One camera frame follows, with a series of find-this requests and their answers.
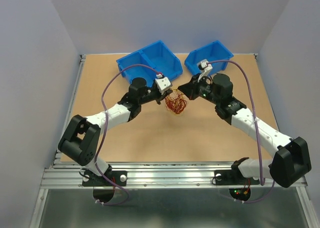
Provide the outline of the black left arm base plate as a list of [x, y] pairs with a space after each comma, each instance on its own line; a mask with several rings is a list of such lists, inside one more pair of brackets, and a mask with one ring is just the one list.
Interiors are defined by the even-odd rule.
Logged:
[[[111, 187], [112, 184], [108, 182], [104, 177], [98, 176], [89, 170], [80, 170], [79, 174], [82, 176], [82, 186], [83, 187]], [[127, 171], [111, 171], [106, 173], [108, 179], [119, 186], [127, 185]]]

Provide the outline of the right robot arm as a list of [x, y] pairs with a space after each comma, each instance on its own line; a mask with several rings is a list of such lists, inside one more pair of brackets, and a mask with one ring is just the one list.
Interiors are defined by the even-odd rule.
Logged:
[[248, 157], [235, 161], [230, 171], [231, 180], [242, 183], [247, 178], [260, 182], [272, 179], [278, 185], [288, 188], [311, 171], [308, 144], [302, 137], [292, 138], [282, 134], [233, 96], [233, 83], [225, 74], [207, 78], [197, 74], [178, 87], [189, 100], [199, 97], [213, 103], [217, 115], [228, 124], [243, 131], [264, 148], [271, 159], [251, 159]]

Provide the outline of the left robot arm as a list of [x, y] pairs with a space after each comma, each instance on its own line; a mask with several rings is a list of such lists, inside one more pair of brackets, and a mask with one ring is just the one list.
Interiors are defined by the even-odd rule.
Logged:
[[104, 139], [107, 130], [133, 120], [143, 104], [152, 101], [160, 104], [172, 93], [170, 80], [162, 74], [156, 76], [151, 87], [146, 83], [141, 77], [135, 78], [113, 107], [87, 117], [73, 116], [59, 141], [58, 150], [89, 170], [100, 185], [111, 181], [112, 172], [111, 165], [98, 157], [100, 136]]

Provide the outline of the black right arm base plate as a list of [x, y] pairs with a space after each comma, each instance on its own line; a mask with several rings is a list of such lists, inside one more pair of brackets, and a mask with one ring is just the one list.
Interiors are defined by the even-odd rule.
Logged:
[[215, 170], [211, 183], [216, 186], [259, 185], [260, 181], [245, 178], [238, 170]]

